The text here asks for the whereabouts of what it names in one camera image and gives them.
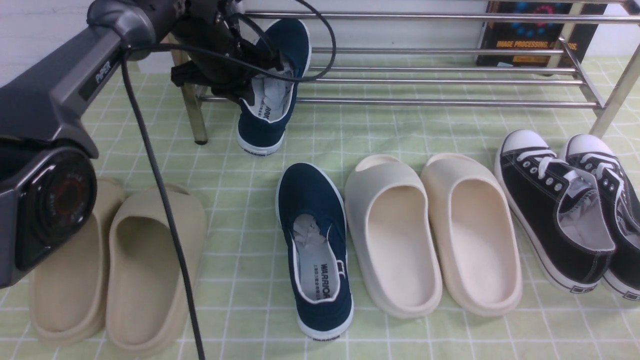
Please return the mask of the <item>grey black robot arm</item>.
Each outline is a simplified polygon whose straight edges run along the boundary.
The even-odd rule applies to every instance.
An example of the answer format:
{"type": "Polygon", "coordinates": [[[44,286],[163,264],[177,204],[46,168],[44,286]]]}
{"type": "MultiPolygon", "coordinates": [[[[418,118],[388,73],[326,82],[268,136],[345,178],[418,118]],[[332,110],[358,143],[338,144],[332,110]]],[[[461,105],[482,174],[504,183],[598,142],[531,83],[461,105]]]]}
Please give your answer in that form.
{"type": "Polygon", "coordinates": [[[1,88],[1,287],[24,278],[89,220],[99,151],[82,116],[126,60],[144,59],[173,35],[191,61],[173,70],[192,83],[241,95],[282,53],[240,34],[258,26],[235,0],[94,0],[87,27],[1,88]]]}

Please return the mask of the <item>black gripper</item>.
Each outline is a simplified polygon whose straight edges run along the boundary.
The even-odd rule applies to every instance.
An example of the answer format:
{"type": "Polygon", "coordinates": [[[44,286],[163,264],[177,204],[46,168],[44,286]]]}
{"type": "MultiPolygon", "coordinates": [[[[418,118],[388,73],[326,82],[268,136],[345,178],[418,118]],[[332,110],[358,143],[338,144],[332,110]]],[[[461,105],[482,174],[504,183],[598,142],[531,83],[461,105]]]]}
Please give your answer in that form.
{"type": "Polygon", "coordinates": [[[284,57],[275,42],[246,14],[241,0],[189,0],[185,18],[171,34],[180,45],[211,51],[187,51],[190,60],[171,69],[178,87],[209,87],[218,97],[253,105],[250,89],[258,71],[232,62],[239,60],[262,70],[284,70],[284,57]]]}

